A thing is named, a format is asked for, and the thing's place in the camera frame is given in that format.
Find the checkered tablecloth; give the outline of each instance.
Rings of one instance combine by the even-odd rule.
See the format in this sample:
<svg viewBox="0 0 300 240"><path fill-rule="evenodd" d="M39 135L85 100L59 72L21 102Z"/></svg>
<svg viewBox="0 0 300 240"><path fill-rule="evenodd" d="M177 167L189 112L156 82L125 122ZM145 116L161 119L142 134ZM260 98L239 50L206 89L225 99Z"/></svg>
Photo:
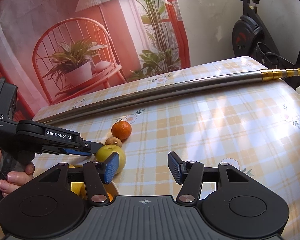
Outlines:
<svg viewBox="0 0 300 240"><path fill-rule="evenodd" d="M80 107L155 86L263 68L249 57L200 65L48 106L34 120L74 105ZM227 162L288 203L290 218L282 236L300 239L300 96L284 81L195 93L73 120L61 127L81 133L86 140L105 142L118 120L132 125L132 134L122 146L126 166L114 178L121 195L176 197L180 186L167 166L170 151L183 160L200 161L209 167ZM87 161L86 157L48 154L34 159L36 175L59 162L79 165ZM201 198L214 189L212 183L203 184Z"/></svg>

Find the black exercise bike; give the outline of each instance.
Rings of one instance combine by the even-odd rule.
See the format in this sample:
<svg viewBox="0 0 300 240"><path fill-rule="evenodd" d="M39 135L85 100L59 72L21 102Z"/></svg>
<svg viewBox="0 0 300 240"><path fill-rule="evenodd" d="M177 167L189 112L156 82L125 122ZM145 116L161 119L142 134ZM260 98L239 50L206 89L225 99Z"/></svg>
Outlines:
<svg viewBox="0 0 300 240"><path fill-rule="evenodd" d="M300 51L296 64L280 56L269 31L258 15L260 0L240 0L243 2L243 15L236 22L232 32L232 46L236 57L250 56L269 69L300 68ZM293 89L300 86L300 76L286 78Z"/></svg>

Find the human hand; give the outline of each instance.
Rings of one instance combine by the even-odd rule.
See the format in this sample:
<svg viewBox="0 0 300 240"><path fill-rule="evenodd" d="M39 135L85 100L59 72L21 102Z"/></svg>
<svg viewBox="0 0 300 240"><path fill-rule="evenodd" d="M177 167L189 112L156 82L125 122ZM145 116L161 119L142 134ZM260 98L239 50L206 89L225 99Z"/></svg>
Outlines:
<svg viewBox="0 0 300 240"><path fill-rule="evenodd" d="M12 191L15 191L20 186L26 184L31 179L33 179L34 164L30 163L26 166L24 172L20 171L10 171L7 174L7 180L0 179L0 190L2 195L5 197Z"/></svg>

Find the printed backdrop poster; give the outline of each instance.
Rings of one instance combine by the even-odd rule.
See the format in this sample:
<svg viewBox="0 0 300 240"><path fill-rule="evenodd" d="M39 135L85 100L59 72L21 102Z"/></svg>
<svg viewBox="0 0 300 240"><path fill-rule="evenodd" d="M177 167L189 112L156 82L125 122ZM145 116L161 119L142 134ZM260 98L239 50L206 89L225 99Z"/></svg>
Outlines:
<svg viewBox="0 0 300 240"><path fill-rule="evenodd" d="M0 0L0 77L18 86L17 121L187 67L177 0Z"/></svg>

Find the green plant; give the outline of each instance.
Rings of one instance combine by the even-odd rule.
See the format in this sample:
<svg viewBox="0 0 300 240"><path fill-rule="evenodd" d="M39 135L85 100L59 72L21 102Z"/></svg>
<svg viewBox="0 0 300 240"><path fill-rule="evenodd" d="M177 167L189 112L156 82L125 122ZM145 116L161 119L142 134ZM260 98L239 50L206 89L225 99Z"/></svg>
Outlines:
<svg viewBox="0 0 300 240"><path fill-rule="evenodd" d="M150 77L162 73L167 73L176 70L176 64L180 59L174 60L172 51L177 48L172 48L169 39L169 32L165 23L162 23L162 14L165 12L166 4L171 5L167 0L135 0L144 9L145 15L141 16L142 23L151 25L153 34L147 31L149 39L153 46L159 52L143 50L139 56L144 61L140 70L132 71L132 76L129 80L137 80L145 77Z"/></svg>
<svg viewBox="0 0 300 240"><path fill-rule="evenodd" d="M64 42L58 42L58 46L62 52L56 52L46 58L51 63L56 63L54 67L48 71L42 78L50 76L55 78L55 82L63 77L65 74L81 67L83 64L92 60L92 57L100 55L100 49L108 47L107 45L98 45L97 42L89 41L90 38L84 38L77 42L72 42L70 46Z"/></svg>

